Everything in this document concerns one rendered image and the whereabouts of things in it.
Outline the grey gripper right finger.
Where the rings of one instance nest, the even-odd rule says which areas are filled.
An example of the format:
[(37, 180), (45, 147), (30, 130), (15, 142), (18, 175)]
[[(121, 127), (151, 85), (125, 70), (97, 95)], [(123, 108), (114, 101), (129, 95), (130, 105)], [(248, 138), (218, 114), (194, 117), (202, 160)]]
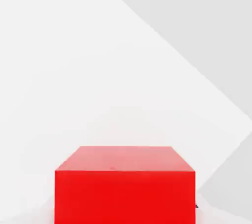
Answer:
[(220, 224), (219, 219), (213, 214), (209, 203), (203, 198), (201, 194), (196, 194), (196, 224)]

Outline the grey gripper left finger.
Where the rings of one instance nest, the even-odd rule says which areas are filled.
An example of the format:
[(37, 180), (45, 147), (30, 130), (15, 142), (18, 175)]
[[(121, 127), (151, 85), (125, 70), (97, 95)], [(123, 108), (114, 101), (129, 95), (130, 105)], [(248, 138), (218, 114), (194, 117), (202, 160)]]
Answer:
[(32, 224), (54, 224), (54, 197), (35, 210)]

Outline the small red cube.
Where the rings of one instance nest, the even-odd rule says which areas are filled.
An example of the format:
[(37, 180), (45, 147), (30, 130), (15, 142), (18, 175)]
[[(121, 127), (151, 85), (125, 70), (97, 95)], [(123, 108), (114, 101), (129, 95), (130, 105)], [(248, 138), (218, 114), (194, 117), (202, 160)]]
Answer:
[(164, 146), (81, 146), (55, 171), (54, 224), (196, 224), (195, 171)]

